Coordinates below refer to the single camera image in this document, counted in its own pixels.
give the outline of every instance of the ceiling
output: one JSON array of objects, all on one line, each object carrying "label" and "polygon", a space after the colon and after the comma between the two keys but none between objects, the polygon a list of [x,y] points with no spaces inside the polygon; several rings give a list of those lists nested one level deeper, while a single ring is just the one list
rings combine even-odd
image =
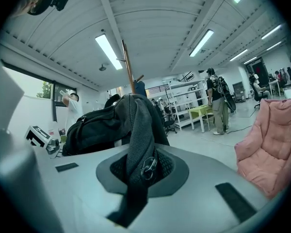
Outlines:
[{"label": "ceiling", "polygon": [[[248,48],[239,58],[246,61],[286,40],[287,27],[261,40],[280,23],[282,18],[267,0],[238,4],[233,0],[69,0],[61,12],[50,7],[39,16],[8,19],[0,44],[104,90],[128,84],[128,77],[125,68],[113,67],[96,43],[95,37],[102,33],[120,58],[124,39],[134,77],[144,74],[144,79],[151,79],[225,67]],[[208,29],[213,36],[195,57],[189,57]],[[106,71],[99,71],[101,64],[106,64]]]}]

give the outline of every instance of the man with backpack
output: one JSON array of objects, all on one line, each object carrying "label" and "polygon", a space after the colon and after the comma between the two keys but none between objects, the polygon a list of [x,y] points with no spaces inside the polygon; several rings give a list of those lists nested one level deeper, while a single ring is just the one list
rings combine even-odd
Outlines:
[{"label": "man with backpack", "polygon": [[224,134],[228,129],[228,110],[225,102],[224,91],[220,82],[225,82],[222,77],[215,75],[213,68],[207,70],[208,105],[212,107],[214,123],[217,131],[213,134]]}]

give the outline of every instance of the pink chair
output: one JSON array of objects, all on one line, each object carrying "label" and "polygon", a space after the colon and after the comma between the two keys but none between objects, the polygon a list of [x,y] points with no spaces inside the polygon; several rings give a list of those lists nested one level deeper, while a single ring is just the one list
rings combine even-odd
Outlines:
[{"label": "pink chair", "polygon": [[291,181],[291,99],[262,100],[245,139],[235,145],[238,173],[273,198]]}]

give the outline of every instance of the floor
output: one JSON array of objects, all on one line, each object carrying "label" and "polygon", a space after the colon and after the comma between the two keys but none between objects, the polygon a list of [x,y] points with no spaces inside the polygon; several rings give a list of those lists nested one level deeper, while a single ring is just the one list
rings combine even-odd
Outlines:
[{"label": "floor", "polygon": [[[282,100],[283,96],[274,99]],[[236,154],[234,146],[242,141],[251,130],[259,108],[254,109],[258,102],[254,99],[248,99],[244,103],[236,104],[236,113],[232,113],[229,118],[229,129],[224,135],[214,135],[216,130],[212,120],[210,120],[210,131],[208,131],[207,122],[204,121],[205,132],[201,132],[200,122],[195,122],[195,129],[191,125],[182,127],[180,131],[176,128],[177,134],[168,133],[169,144],[173,147],[191,151],[198,154],[214,158],[233,170],[237,170]]]}]

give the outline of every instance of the pants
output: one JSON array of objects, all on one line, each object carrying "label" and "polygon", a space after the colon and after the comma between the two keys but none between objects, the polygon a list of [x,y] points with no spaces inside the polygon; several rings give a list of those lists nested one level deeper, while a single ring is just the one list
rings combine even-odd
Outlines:
[{"label": "pants", "polygon": [[224,97],[212,101],[212,111],[217,132],[224,134],[224,126],[228,125],[228,110]]},{"label": "pants", "polygon": [[266,99],[271,99],[272,98],[271,93],[269,91],[264,91],[263,92],[263,95],[266,95],[267,96]]}]

